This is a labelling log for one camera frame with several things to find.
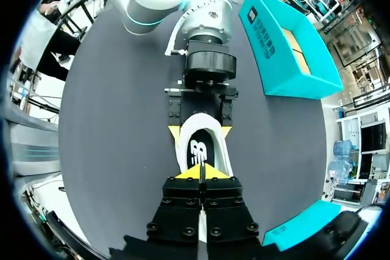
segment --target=cyan box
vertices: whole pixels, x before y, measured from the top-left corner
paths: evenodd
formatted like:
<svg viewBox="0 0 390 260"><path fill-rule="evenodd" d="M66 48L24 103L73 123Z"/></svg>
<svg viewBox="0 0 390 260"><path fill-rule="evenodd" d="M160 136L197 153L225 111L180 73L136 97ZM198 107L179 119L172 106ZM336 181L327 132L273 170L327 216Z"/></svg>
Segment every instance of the cyan box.
<svg viewBox="0 0 390 260"><path fill-rule="evenodd" d="M343 89L325 43L305 15L279 0L244 0L239 17L265 94L321 99ZM311 74L301 71L282 28L294 35Z"/></svg>

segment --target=white cable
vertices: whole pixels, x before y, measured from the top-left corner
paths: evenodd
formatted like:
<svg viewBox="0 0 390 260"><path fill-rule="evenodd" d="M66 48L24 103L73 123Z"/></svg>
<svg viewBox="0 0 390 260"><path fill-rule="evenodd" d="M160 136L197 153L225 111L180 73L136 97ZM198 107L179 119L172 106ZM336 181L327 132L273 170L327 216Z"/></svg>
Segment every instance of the white cable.
<svg viewBox="0 0 390 260"><path fill-rule="evenodd" d="M169 37L168 45L167 45L166 50L165 50L165 55L166 56L170 56L171 52L174 50L175 42L176 42L176 36L177 36L180 28L182 27L183 23L187 19L187 17L189 17L191 14L193 14L196 10L201 9L202 7L205 7L206 5L210 5L210 4L218 2L218 1L221 1L221 0L208 0L206 2L203 2L202 4L197 5L195 8L191 8L191 9L187 10L179 18L179 20L177 21L175 27L172 30L171 36Z"/></svg>

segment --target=black pants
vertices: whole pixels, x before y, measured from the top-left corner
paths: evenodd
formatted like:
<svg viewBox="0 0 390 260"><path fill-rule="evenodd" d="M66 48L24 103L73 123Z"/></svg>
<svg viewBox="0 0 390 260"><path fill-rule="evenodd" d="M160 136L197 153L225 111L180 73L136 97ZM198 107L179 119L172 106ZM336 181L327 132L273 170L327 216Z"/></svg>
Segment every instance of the black pants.
<svg viewBox="0 0 390 260"><path fill-rule="evenodd" d="M74 55L76 54L79 46L80 41L77 38L74 38L68 33L58 29L55 31L48 46L43 52L37 71L46 74L47 76L52 76L56 79L65 81L68 76L68 70L60 66L51 53Z"/></svg>

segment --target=dark gray surface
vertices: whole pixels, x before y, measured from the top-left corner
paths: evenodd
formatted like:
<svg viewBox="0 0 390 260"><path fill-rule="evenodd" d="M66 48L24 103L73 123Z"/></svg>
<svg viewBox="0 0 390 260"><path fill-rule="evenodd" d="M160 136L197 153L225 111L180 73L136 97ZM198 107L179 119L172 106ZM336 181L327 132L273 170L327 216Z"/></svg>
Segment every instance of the dark gray surface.
<svg viewBox="0 0 390 260"><path fill-rule="evenodd" d="M318 100L264 96L239 6L233 7L237 78L231 84L239 98L227 147L262 238L320 198L324 117ZM146 238L163 183L179 172L164 87L180 76L182 60L163 55L179 16L138 37L114 10L102 13L66 81L59 122L66 193L91 245L106 254L124 246L125 234Z"/></svg>

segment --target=person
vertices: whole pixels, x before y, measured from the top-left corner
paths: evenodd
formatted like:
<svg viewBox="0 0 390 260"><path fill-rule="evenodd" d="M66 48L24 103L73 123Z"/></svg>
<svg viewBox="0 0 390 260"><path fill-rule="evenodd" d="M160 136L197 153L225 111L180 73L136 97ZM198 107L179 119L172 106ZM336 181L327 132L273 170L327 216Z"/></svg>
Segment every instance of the person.
<svg viewBox="0 0 390 260"><path fill-rule="evenodd" d="M68 70L60 66L52 53L75 55L80 41L43 16L53 13L57 3L41 4L31 13L20 36L20 48L15 54L28 68L65 81Z"/></svg>

